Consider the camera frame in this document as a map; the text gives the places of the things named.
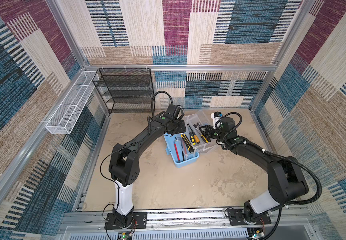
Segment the black handled screwdriver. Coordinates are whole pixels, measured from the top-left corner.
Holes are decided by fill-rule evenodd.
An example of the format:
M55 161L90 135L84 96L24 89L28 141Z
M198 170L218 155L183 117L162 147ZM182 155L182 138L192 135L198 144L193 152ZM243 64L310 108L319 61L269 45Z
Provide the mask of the black handled screwdriver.
M194 134L194 131L192 130L191 126L189 124L187 124L187 126L189 127L189 135L191 137L191 141L193 145L197 144L197 140L196 140L196 136Z

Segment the light blue plastic tool box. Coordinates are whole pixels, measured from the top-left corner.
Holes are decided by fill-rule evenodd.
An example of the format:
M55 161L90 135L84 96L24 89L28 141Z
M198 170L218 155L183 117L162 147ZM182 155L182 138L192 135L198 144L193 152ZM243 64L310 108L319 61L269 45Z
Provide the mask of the light blue plastic tool box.
M193 126L194 124L197 124L197 123L200 123L200 126L212 125L212 120L203 111L198 111L195 114L190 114L190 115L184 117L183 120L185 121L185 124L186 124L185 135L187 136L187 138L189 139L191 144L192 144L192 141L191 141L191 137L189 135L189 127L187 126L187 124L189 124L191 126L194 133L198 136L198 138L200 140L200 144L196 144L196 145L192 144L192 147L194 149L193 153L190 153L187 150L187 148L185 148L185 150L186 150L185 161L181 162L181 147L180 147L180 141L179 141L181 134L164 135L165 142L167 144L167 147L166 147L167 155L172 157L173 163L175 164L175 166L177 168L181 168L181 167L184 167L184 166L187 166L189 164L196 162L199 157L210 153L211 151L215 150L215 148L217 147L215 140L209 139L210 140L209 143L204 143L204 141L200 137L201 133L199 132L199 128L195 128ZM177 162L176 152L175 152L174 144L173 144L175 138L178 139L177 147L178 147L179 153L180 153L180 162L179 163Z

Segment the yellow black utility knife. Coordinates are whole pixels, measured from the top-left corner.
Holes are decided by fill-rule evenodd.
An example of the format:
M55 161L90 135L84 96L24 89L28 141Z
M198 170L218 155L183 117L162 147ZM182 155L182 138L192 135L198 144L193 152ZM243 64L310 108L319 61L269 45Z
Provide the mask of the yellow black utility knife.
M185 134L181 134L181 138L183 139L184 144L185 144L187 150L188 150L190 153L193 153L193 152L194 152L194 149L193 149L193 147L192 147L191 142L190 142L189 139L187 138L187 136L186 136Z

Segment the yellow handled wrench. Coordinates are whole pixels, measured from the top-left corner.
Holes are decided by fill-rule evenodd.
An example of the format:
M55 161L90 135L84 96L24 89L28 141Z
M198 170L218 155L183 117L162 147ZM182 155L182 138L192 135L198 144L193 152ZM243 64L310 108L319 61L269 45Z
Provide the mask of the yellow handled wrench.
M200 135L201 139L204 141L204 143L209 143L209 140L204 137L203 135Z

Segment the orange handled screwdriver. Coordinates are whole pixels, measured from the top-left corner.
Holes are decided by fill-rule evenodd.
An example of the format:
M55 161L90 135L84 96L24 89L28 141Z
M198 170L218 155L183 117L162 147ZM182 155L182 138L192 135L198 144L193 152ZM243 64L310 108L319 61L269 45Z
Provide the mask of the orange handled screwdriver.
M194 131L193 131L193 129L191 128L191 126L189 126L189 129L190 129L191 134L193 135L193 138L194 138L195 142L196 142L197 144L200 144L200 140L199 140L198 136L194 133Z

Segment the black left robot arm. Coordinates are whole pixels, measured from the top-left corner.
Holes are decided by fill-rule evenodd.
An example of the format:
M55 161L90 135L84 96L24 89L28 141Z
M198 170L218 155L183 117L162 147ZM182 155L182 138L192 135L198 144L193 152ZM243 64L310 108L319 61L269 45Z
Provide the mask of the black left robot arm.
M147 127L129 142L113 147L109 172L110 180L115 183L116 203L113 216L122 225L133 222L134 204L132 201L133 183L140 174L139 160L144 151L158 138L181 134L186 131L184 108L169 104L166 111L147 117Z

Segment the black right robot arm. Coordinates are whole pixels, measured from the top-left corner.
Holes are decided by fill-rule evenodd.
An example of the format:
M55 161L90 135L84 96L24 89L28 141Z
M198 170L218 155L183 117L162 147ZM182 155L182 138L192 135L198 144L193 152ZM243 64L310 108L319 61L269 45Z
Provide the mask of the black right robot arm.
M233 118L221 118L217 126L199 127L208 140L215 139L225 151L242 156L267 173L267 190L244 204L243 217L248 224L256 223L269 210L283 207L308 193L308 185L297 160L276 157L249 139L237 134Z

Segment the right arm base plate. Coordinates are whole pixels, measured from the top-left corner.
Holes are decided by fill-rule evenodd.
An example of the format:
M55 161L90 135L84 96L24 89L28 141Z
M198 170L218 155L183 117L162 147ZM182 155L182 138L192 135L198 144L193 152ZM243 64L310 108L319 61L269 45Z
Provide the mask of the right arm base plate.
M254 211L244 208L226 208L224 215L231 226L243 225L270 225L272 223L268 212L256 214Z

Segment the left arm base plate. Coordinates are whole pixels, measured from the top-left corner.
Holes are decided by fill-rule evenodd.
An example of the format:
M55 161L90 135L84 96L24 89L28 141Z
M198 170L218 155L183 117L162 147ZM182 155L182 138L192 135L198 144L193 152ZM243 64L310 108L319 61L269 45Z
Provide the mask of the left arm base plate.
M126 216L117 212L108 213L106 217L105 230L130 230L132 228L145 229L147 226L148 213L147 212L132 212L130 211Z

